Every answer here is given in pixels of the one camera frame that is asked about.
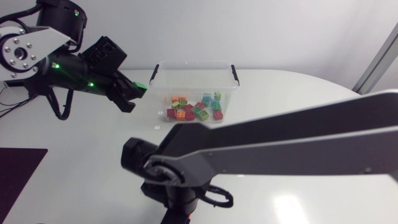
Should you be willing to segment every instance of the plastic container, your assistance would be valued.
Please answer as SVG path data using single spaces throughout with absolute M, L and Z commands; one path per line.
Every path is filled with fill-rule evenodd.
M 232 94 L 239 87 L 239 80 L 231 62 L 163 61 L 156 65 L 149 86 L 159 97 L 166 121 L 220 123 L 226 116 Z M 168 110 L 173 109 L 173 97 L 177 97 L 180 104 L 175 111 Z M 181 102 L 183 97 L 186 97 L 187 104 L 193 107 L 201 108 L 203 105 L 197 105 L 197 103 L 205 104 L 206 107 L 201 109 L 207 112 L 208 117 L 205 112 L 201 112 L 199 109 L 186 108 L 184 102 Z M 189 110 L 194 111 L 194 119 L 191 116 L 188 118 Z M 180 117 L 177 119 L 172 116 L 172 112 L 185 112 L 185 117 L 182 119 L 182 113 L 179 113 Z

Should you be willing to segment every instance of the table surface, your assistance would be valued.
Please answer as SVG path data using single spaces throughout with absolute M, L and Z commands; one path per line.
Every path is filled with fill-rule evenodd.
M 147 85 L 152 71 L 123 73 Z M 358 97 L 342 86 L 299 73 L 238 70 L 238 75 L 241 86 L 224 122 L 210 127 Z M 66 92 L 56 89 L 60 101 Z M 25 97 L 23 88 L 7 89 L 0 101 Z M 134 102 L 132 113 L 122 113 L 106 97 L 75 92 L 69 119 L 59 121 L 41 96 L 1 118 L 0 147 L 49 150 L 4 223 L 160 223 L 166 208 L 143 195 L 142 178 L 122 169 L 121 151 L 132 136 L 159 144 L 175 123 L 164 122 L 158 114 L 160 104 L 150 89 Z M 398 220 L 398 185 L 388 175 L 218 175 L 212 184 L 234 195 L 234 207 L 199 202 L 192 224 Z

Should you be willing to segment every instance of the plastic block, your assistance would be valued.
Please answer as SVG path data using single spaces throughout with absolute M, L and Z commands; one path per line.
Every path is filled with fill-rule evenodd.
M 199 107 L 194 107 L 194 108 L 192 108 L 192 112 L 193 112 L 196 116 L 198 116 L 198 113 L 201 112 L 201 108 L 199 108 Z
M 193 111 L 187 111 L 185 112 L 185 118 L 187 121 L 192 121 L 195 119 L 195 113 Z
M 179 107 L 180 107 L 180 103 L 179 102 L 172 103 L 172 108 L 173 109 L 178 109 Z
M 211 100 L 211 94 L 210 93 L 203 94 L 203 100 L 210 101 Z
M 195 105 L 195 107 L 199 107 L 200 109 L 205 109 L 205 104 L 204 103 L 200 103 L 200 102 L 198 102 L 196 105 Z
M 188 105 L 188 101 L 187 100 L 181 100 L 180 101 L 180 109 L 184 109 L 185 106 Z
M 193 106 L 191 104 L 184 107 L 185 112 L 191 111 Z
M 203 98 L 201 101 L 201 103 L 203 103 L 205 105 L 205 107 L 208 107 L 210 102 L 211 102 L 211 99 L 208 99 L 208 98 L 206 98 L 206 99 Z
M 220 104 L 213 105 L 213 111 L 218 111 L 218 110 L 221 110 L 221 105 Z
M 175 103 L 178 101 L 178 97 L 177 96 L 172 96 L 172 103 Z
M 217 120 L 221 120 L 221 119 L 223 119 L 223 117 L 224 117 L 224 115 L 223 115 L 223 112 L 221 112 L 221 111 L 214 111 L 213 112 L 213 116 L 214 116 L 214 119 L 217 121 Z
M 202 111 L 199 111 L 199 112 L 198 112 L 198 117 L 199 117 L 202 121 L 204 121 L 204 120 L 206 120 L 207 118 L 209 118 L 209 114 L 207 113 L 207 111 L 202 110 Z
M 184 111 L 177 112 L 177 121 L 185 121 L 185 112 Z
M 176 116 L 177 116 L 177 110 L 176 109 L 167 109 L 167 117 L 175 118 Z
M 178 97 L 178 102 L 181 102 L 182 100 L 187 100 L 187 96 L 179 96 Z
M 216 101 L 220 101 L 220 100 L 221 100 L 221 93 L 220 93 L 220 92 L 214 93 L 214 99 L 215 99 Z

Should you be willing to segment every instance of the orange block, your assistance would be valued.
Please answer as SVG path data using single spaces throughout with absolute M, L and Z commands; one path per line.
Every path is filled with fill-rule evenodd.
M 178 98 L 178 102 L 181 102 L 182 100 L 187 100 L 187 96 L 180 96 Z
M 177 121 L 185 121 L 185 112 L 184 111 L 177 112 Z
M 172 103 L 177 102 L 178 101 L 178 97 L 177 96 L 172 96 Z

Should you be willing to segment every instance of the robotic arm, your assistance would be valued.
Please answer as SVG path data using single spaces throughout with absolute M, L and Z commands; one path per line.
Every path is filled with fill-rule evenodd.
M 36 27 L 18 19 L 38 11 Z M 142 98 L 147 90 L 118 70 L 127 55 L 107 37 L 82 54 L 73 54 L 80 49 L 87 18 L 69 0 L 37 0 L 32 9 L 0 18 L 0 24 L 6 21 L 22 27 L 0 27 L 0 81 L 24 86 L 30 96 L 46 96 L 59 119 L 68 118 L 74 90 L 107 96 L 127 113 L 135 107 L 129 100 Z M 62 114 L 53 86 L 69 89 Z
M 177 124 L 159 146 L 128 140 L 121 164 L 168 208 L 163 224 L 187 224 L 198 199 L 233 206 L 229 192 L 210 185 L 217 174 L 390 174 L 398 181 L 397 111 L 398 92 L 387 92 L 217 129 Z

